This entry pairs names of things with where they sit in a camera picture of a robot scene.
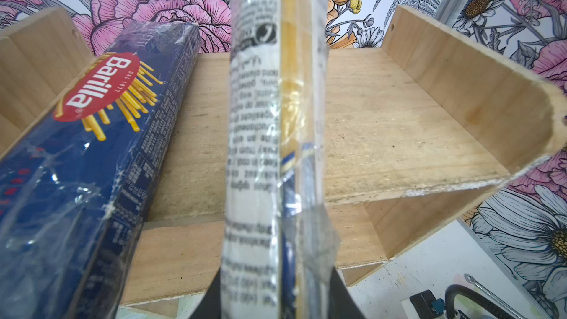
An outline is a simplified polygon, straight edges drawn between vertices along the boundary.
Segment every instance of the barilla logo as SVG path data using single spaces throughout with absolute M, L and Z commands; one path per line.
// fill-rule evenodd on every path
M 103 141 L 106 136 L 95 114 L 103 124 L 110 124 L 105 109 L 114 110 L 116 103 L 132 129 L 138 132 L 136 118 L 141 117 L 140 112 L 148 113 L 145 104 L 154 106 L 158 101 L 150 87 L 154 82 L 163 84 L 153 71 L 135 53 L 105 53 L 58 102 L 53 118 L 60 122 L 81 120 L 86 131 L 92 131 Z

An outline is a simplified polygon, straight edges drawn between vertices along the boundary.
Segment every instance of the transparent plastic wrapper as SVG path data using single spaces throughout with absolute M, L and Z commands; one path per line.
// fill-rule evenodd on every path
M 325 318 L 338 236 L 322 171 L 328 0 L 231 0 L 225 318 Z
M 200 45 L 133 21 L 0 162 L 0 318 L 114 318 Z

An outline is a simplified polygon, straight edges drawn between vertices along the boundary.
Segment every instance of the barilla package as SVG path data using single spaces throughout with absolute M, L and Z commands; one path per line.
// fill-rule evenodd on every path
M 113 318 L 201 39 L 133 21 L 0 162 L 0 317 Z

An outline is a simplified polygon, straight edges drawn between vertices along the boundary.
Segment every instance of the black cable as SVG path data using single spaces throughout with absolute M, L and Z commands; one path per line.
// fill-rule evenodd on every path
M 447 290 L 445 291 L 445 308 L 447 310 L 447 318 L 449 319 L 453 319 L 458 314 L 455 310 L 455 297 L 458 294 L 477 303 L 479 306 L 486 309 L 490 314 L 494 315 L 496 319 L 514 319 L 514 317 L 506 313 L 498 305 L 492 303 L 472 289 L 461 286 L 459 284 L 452 284 L 447 287 Z

